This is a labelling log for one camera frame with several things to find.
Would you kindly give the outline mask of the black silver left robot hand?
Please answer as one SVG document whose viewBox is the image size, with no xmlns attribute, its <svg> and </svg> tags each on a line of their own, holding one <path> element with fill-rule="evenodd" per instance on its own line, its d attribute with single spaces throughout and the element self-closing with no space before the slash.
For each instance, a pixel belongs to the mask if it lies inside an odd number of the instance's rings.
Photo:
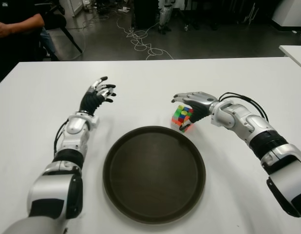
<svg viewBox="0 0 301 234">
<path fill-rule="evenodd" d="M 115 97 L 116 93 L 114 84 L 102 84 L 108 77 L 101 77 L 97 79 L 87 90 L 83 96 L 79 111 L 85 112 L 91 116 L 94 116 L 96 109 L 103 103 L 112 103 L 113 100 L 110 97 Z"/>
</svg>

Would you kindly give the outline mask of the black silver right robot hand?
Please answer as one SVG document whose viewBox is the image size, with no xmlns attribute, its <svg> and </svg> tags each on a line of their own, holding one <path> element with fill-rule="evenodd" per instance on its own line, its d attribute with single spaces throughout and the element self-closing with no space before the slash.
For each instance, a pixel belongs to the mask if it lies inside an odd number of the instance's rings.
<svg viewBox="0 0 301 234">
<path fill-rule="evenodd" d="M 187 129 L 190 125 L 210 115 L 210 107 L 212 103 L 217 102 L 217 98 L 204 92 L 178 93 L 171 100 L 174 102 L 182 102 L 193 109 L 191 117 L 181 124 L 180 131 Z"/>
</svg>

